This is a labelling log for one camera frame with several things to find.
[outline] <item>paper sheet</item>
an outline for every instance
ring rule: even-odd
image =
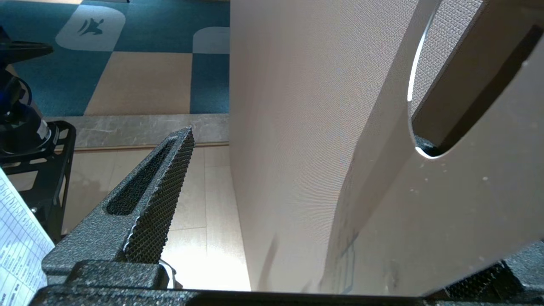
[[[47,285],[41,260],[54,247],[0,169],[0,306],[27,305]]]

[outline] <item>wall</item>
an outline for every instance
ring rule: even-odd
[[[416,4],[231,1],[231,168],[253,290],[317,291],[355,143]],[[440,6],[416,102],[478,4]]]

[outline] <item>floor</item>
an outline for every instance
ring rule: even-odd
[[[75,153],[63,233],[71,231],[150,151]],[[194,149],[162,256],[186,289],[250,290],[229,160],[228,146]],[[28,178],[10,179],[19,190],[32,186]]]
[[[228,113],[230,2],[0,1],[13,40],[51,54],[15,63],[47,117]]]

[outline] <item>textured panel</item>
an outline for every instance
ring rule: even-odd
[[[317,290],[356,140],[416,4],[231,2],[231,167],[253,290]],[[419,96],[474,6],[441,8]]]

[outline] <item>beige wall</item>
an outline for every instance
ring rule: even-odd
[[[416,4],[231,1],[231,168],[253,290],[317,290],[355,143]],[[478,4],[441,5],[416,101]]]

